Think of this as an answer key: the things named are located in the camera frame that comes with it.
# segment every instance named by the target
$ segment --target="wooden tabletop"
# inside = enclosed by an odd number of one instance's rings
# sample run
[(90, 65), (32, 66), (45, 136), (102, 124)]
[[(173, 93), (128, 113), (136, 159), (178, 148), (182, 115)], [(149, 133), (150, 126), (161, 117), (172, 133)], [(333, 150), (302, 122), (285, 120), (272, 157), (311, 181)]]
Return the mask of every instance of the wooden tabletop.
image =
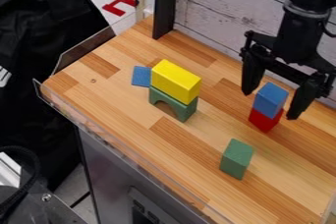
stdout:
[[(336, 112), (315, 102), (301, 119), (284, 116), (264, 134), (248, 121), (254, 94), (241, 92), (240, 62), (178, 31), (153, 40), (151, 30), (152, 19), (142, 21), (51, 77), (42, 92), (218, 223), (223, 215), (317, 224), (336, 189)], [(131, 85), (134, 66), (161, 59), (202, 77), (198, 110), (185, 124), (149, 104), (147, 88)], [(294, 91), (280, 85), (290, 102)], [(219, 170), (230, 139), (255, 150), (243, 181)]]

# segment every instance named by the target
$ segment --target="black robotic arm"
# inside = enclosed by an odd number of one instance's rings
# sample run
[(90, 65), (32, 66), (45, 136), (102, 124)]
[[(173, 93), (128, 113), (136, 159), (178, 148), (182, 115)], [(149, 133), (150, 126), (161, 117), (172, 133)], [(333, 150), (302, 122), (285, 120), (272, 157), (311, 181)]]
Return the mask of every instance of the black robotic arm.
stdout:
[[(323, 59), (317, 47), (323, 36), (335, 34), (326, 28), (335, 0), (288, 0), (285, 16), (276, 37), (248, 31), (242, 48), (242, 90), (251, 94), (260, 84), (266, 70), (298, 84), (287, 113), (288, 119), (298, 119), (319, 97), (328, 97), (336, 78), (336, 68)], [(311, 76), (288, 64), (296, 63), (316, 70)]]

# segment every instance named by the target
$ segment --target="yellow rectangular block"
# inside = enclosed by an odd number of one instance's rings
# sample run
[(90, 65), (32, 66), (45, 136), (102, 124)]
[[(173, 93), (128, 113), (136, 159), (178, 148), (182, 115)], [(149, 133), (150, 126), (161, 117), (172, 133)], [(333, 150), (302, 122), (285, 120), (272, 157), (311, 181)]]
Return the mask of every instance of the yellow rectangular block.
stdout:
[(162, 60), (151, 73), (151, 85), (189, 105), (199, 96), (201, 78), (185, 69)]

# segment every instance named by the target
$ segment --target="blue cube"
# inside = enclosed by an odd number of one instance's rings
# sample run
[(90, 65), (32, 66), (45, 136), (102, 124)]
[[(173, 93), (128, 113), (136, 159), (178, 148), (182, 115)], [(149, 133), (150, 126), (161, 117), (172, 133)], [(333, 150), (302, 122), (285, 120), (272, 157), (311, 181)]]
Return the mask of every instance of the blue cube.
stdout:
[(273, 83), (267, 83), (256, 95), (253, 108), (270, 119), (274, 119), (288, 97), (288, 91)]
[(150, 87), (151, 69), (135, 66), (132, 77), (132, 85)]

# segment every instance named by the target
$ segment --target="green cube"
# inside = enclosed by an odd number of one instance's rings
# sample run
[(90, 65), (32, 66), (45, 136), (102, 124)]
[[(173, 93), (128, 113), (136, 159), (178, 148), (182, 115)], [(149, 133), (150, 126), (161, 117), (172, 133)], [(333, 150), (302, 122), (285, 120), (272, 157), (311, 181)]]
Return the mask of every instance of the green cube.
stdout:
[(226, 148), (220, 170), (232, 177), (243, 180), (253, 155), (252, 147), (238, 140), (231, 140)]

